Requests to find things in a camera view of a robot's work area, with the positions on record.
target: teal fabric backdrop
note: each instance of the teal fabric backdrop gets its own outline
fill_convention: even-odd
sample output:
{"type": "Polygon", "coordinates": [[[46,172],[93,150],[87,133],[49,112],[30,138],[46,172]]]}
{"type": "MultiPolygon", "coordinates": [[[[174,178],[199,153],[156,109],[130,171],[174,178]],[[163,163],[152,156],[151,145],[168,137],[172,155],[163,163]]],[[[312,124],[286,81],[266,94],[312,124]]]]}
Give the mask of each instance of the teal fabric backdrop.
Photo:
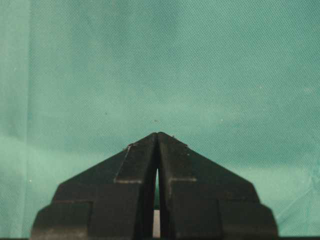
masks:
{"type": "Polygon", "coordinates": [[[320,235],[319,0],[0,0],[0,236],[163,131],[320,235]]]}

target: angled black surface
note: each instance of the angled black surface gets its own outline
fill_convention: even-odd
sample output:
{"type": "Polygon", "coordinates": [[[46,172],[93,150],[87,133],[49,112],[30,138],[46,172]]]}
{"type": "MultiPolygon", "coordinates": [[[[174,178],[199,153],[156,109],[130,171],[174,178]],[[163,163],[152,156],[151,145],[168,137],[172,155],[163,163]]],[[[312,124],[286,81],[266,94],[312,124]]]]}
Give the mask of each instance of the angled black surface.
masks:
{"type": "Polygon", "coordinates": [[[157,169],[161,237],[277,238],[249,181],[159,132],[60,184],[32,239],[151,238],[157,169]]]}

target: black plastic object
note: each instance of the black plastic object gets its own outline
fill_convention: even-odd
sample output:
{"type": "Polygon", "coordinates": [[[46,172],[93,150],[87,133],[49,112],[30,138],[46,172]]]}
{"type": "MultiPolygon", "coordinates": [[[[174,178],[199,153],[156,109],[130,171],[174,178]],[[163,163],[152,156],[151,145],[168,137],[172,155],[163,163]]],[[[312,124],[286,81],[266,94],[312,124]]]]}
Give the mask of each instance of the black plastic object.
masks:
{"type": "Polygon", "coordinates": [[[320,239],[279,238],[252,183],[163,132],[60,184],[30,239],[151,239],[157,170],[162,239],[320,239]]]}

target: green cloth background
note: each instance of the green cloth background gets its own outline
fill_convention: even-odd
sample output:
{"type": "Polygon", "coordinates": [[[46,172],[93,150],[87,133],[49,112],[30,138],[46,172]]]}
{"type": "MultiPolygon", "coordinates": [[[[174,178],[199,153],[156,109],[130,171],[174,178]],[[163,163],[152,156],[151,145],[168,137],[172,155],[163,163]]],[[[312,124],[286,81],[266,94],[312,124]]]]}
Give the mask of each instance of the green cloth background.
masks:
{"type": "Polygon", "coordinates": [[[320,1],[0,0],[0,237],[158,131],[320,235],[320,1]]]}

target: white gap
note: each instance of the white gap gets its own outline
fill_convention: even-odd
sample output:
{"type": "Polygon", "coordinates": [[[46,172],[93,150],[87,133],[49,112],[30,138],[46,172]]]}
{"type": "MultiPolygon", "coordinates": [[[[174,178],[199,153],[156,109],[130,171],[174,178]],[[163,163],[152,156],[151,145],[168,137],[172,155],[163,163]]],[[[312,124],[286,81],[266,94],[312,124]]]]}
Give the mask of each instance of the white gap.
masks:
{"type": "Polygon", "coordinates": [[[160,210],[153,211],[153,234],[154,238],[160,238],[160,210]]]}

